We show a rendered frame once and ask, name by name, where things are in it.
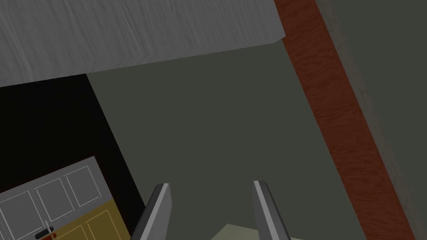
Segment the grey and yellow panelled door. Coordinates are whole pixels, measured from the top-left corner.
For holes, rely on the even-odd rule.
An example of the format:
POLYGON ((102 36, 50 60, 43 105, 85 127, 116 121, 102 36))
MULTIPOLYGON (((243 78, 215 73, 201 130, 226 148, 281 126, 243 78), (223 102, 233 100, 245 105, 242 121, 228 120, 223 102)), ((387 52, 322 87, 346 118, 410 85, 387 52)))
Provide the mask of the grey and yellow panelled door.
POLYGON ((95 157, 0 192, 0 240, 130 240, 95 157))

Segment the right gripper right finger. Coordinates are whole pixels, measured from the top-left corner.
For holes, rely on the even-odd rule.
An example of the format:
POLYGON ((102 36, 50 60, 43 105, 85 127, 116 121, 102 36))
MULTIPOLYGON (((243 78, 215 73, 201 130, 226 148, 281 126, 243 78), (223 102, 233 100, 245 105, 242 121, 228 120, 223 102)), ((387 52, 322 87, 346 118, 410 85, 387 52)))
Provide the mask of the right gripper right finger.
POLYGON ((291 240, 268 184, 253 181, 253 209, 259 240, 291 240))

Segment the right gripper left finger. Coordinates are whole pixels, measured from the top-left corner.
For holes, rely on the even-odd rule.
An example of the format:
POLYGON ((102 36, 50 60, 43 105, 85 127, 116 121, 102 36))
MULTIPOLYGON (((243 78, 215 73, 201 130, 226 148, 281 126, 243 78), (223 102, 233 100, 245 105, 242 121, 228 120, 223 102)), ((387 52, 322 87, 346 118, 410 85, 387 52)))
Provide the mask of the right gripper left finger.
POLYGON ((170 184, 157 184, 130 240, 166 240, 171 209, 170 184))

